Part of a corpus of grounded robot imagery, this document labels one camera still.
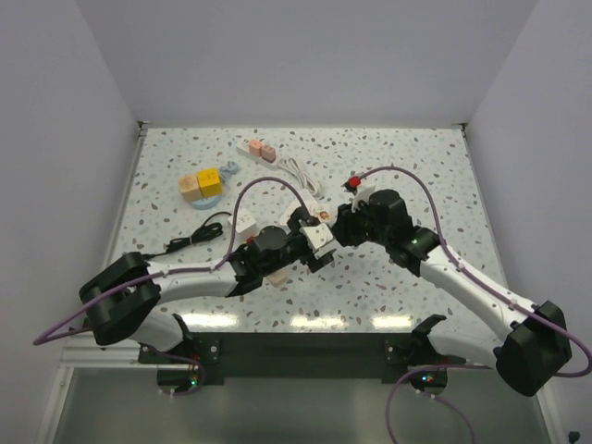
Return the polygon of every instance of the white enclosure wall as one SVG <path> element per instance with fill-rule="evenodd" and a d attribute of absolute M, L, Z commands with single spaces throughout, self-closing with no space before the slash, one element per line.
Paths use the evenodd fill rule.
<path fill-rule="evenodd" d="M 592 2 L 539 0 L 469 125 L 469 148 L 511 286 L 557 302 L 592 344 Z M 583 368 L 574 350 L 569 368 Z M 563 380 L 570 430 L 592 437 L 592 378 Z"/>
<path fill-rule="evenodd" d="M 175 126 L 449 126 L 536 0 L 78 0 L 136 116 Z"/>
<path fill-rule="evenodd" d="M 100 266 L 136 124 L 73 0 L 0 9 L 0 441 L 26 444 L 63 346 L 31 343 Z"/>

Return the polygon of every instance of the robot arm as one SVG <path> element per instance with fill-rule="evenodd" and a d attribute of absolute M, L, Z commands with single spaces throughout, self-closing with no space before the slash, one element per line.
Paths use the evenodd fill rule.
<path fill-rule="evenodd" d="M 210 273 L 191 271 L 213 264 L 162 265 L 145 262 L 139 253 L 122 256 L 80 290 L 83 302 L 139 276 L 158 273 L 160 277 L 116 293 L 87 311 L 97 344 L 108 345 L 130 338 L 161 352 L 189 356 L 193 344 L 187 327 L 180 316 L 153 310 L 157 304 L 196 296 L 242 295 L 259 288 L 263 277 L 296 261 L 307 265 L 312 272 L 317 271 L 333 261 L 336 242 L 341 246 L 358 246 L 371 241 L 385 248 L 392 263 L 456 298 L 480 317 L 499 340 L 499 346 L 490 350 L 462 332 L 445 332 L 438 327 L 445 317 L 433 316 L 428 327 L 419 326 L 429 341 L 422 342 L 422 347 L 427 346 L 439 355 L 454 355 L 495 366 L 511 387 L 527 396 L 534 395 L 571 359 L 567 339 L 514 308 L 520 305 L 565 328 L 563 313 L 557 306 L 546 302 L 538 307 L 465 261 L 461 260 L 458 266 L 452 264 L 438 235 L 413 225 L 405 202 L 395 191 L 374 192 L 364 186 L 351 191 L 355 194 L 353 203 L 339 207 L 332 227 L 299 208 L 290 217 L 289 233 L 278 227 L 262 229 Z M 507 294 L 513 306 L 500 303 L 468 279 L 461 268 L 471 270 L 490 287 Z M 415 360 L 410 364 L 431 363 Z"/>

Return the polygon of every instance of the white power strip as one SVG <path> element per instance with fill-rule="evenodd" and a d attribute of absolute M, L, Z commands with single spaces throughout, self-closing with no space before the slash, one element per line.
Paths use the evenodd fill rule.
<path fill-rule="evenodd" d="M 249 147 L 244 146 L 240 143 L 237 144 L 237 151 L 244 155 L 245 157 L 250 158 L 251 160 L 253 160 L 254 162 L 258 163 L 259 165 L 263 165 L 264 167 L 268 167 L 269 169 L 275 171 L 278 169 L 278 165 L 279 165 L 279 156 L 278 153 L 276 153 L 276 160 L 274 160 L 273 162 L 267 162 L 263 157 L 259 157 L 257 155 L 252 155 L 249 152 Z"/>

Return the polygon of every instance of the terrazzo table surface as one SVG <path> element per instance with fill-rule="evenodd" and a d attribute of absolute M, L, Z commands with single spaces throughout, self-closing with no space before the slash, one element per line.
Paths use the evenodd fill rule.
<path fill-rule="evenodd" d="M 478 269 L 502 282 L 485 211 L 459 129 L 149 129 L 121 220 L 113 259 L 124 252 L 158 253 L 178 236 L 189 236 L 215 211 L 232 211 L 241 188 L 261 176 L 297 182 L 287 172 L 271 172 L 236 152 L 237 143 L 259 139 L 281 156 L 293 156 L 322 181 L 320 202 L 331 205 L 351 197 L 341 184 L 354 171 L 394 164 L 413 171 L 432 191 L 449 244 Z M 233 176 L 222 201 L 198 211 L 178 191 L 180 176 L 232 160 Z M 376 188 L 398 191 L 417 224 L 434 229 L 426 197 L 411 179 L 378 173 L 367 180 Z M 244 208 L 257 216 L 258 227 L 276 224 L 293 195 L 277 183 L 253 187 Z M 179 253 L 165 263 L 204 262 L 222 256 L 225 234 Z M 200 297 L 156 308 L 183 316 L 192 331 L 237 332 L 406 332 L 432 314 L 447 316 L 444 325 L 459 335 L 494 346 L 486 325 L 443 290 L 389 264 L 384 250 L 366 243 L 338 248 L 333 265 L 310 274 L 303 265 L 288 268 L 280 288 L 268 283 L 235 298 Z"/>

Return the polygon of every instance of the black metal frame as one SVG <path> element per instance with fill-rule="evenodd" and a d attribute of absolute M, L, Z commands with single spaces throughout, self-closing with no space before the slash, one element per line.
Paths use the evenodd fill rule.
<path fill-rule="evenodd" d="M 407 372 L 413 340 L 411 333 L 212 332 L 191 336 L 209 385 L 224 384 L 226 377 L 363 378 L 393 383 Z M 138 362 L 176 364 L 142 349 Z M 159 372 L 181 379 L 188 374 L 186 369 Z"/>

